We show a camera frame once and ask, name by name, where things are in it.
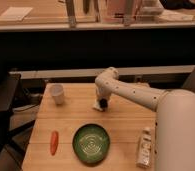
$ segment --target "floor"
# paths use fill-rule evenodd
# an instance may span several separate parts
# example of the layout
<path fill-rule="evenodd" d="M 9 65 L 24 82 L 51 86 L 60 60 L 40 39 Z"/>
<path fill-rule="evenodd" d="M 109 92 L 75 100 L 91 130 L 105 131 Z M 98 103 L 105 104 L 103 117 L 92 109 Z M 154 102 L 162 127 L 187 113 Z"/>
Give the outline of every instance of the floor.
<path fill-rule="evenodd" d="M 14 109 L 14 115 L 11 118 L 11 128 L 16 128 L 28 121 L 36 118 L 39 106 L 28 109 L 31 106 L 24 106 L 22 108 Z M 29 138 L 32 132 L 32 128 L 24 131 L 20 135 L 17 135 L 14 140 L 18 144 L 26 149 L 29 143 Z M 5 146 L 0 154 L 0 171 L 21 171 L 21 165 L 23 162 L 23 157 L 14 151 L 9 146 Z"/>

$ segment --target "wooden table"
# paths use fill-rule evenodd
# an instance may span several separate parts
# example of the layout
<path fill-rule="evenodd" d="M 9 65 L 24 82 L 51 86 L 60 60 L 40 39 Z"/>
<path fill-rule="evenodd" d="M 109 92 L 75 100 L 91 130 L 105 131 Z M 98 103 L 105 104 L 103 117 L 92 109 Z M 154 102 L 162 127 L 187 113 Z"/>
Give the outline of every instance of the wooden table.
<path fill-rule="evenodd" d="M 89 13 L 83 12 L 83 1 L 74 0 L 77 27 L 76 30 L 91 29 L 126 29 L 122 23 L 113 24 L 104 22 L 106 13 L 106 1 L 98 0 L 100 9 L 100 21 L 97 16 L 93 1 L 90 4 Z M 58 0 L 3 0 L 0 1 L 0 15 L 9 7 L 32 7 L 33 10 L 21 21 L 0 21 L 0 31 L 16 30 L 70 30 L 68 17 L 64 3 Z M 180 10 L 182 13 L 193 15 L 192 21 L 141 21 L 131 24 L 129 28 L 168 28 L 168 27 L 192 27 L 195 26 L 195 10 Z"/>
<path fill-rule="evenodd" d="M 37 115 L 23 162 L 24 171 L 140 171 L 136 166 L 137 142 L 144 127 L 149 126 L 154 139 L 155 113 L 119 96 L 112 95 L 106 112 L 92 109 L 94 84 L 62 84 L 65 103 L 56 106 L 48 84 Z M 72 148 L 72 139 L 82 125 L 103 126 L 111 140 L 107 157 L 99 165 L 88 167 L 80 162 Z M 59 146 L 50 154 L 50 137 L 59 131 Z M 154 161 L 148 171 L 154 171 Z"/>

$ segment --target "wire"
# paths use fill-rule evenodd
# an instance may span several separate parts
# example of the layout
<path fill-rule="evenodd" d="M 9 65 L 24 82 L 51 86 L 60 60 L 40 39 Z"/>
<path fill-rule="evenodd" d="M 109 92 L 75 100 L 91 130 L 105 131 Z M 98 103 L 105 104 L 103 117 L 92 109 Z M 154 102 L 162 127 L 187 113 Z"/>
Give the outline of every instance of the wire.
<path fill-rule="evenodd" d="M 39 106 L 39 104 L 36 104 L 36 105 L 33 105 L 33 106 L 30 106 L 30 107 L 27 107 L 27 108 L 25 108 L 25 109 L 20 109 L 20 110 L 13 110 L 14 112 L 23 112 L 23 111 L 26 111 L 26 110 L 29 110 L 29 109 L 31 109 L 31 108 L 34 108 L 34 107 L 36 107 L 36 106 Z"/>
<path fill-rule="evenodd" d="M 0 146 L 3 147 L 3 149 L 5 149 L 5 151 L 9 154 L 9 156 L 14 160 L 14 162 L 16 163 L 16 165 L 18 166 L 18 168 L 23 171 L 21 164 L 15 159 L 15 157 L 13 156 L 13 154 L 0 142 Z"/>

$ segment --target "green plate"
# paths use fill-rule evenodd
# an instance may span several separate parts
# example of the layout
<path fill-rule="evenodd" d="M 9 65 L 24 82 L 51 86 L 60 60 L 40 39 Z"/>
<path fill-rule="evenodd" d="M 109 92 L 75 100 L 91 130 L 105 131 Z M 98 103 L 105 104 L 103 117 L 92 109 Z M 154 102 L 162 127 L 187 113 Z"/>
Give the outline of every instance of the green plate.
<path fill-rule="evenodd" d="M 78 129 L 73 138 L 73 149 L 86 164 L 96 164 L 108 152 L 110 139 L 106 130 L 96 124 L 87 124 Z"/>

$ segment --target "orange carrot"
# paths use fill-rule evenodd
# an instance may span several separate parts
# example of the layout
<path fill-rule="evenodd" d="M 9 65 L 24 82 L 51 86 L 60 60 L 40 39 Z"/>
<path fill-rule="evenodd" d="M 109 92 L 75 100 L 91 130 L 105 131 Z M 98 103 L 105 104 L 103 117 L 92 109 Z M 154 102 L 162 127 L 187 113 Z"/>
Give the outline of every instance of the orange carrot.
<path fill-rule="evenodd" d="M 59 134 L 58 131 L 52 131 L 51 140 L 50 140 L 50 153 L 55 155 L 58 148 Z"/>

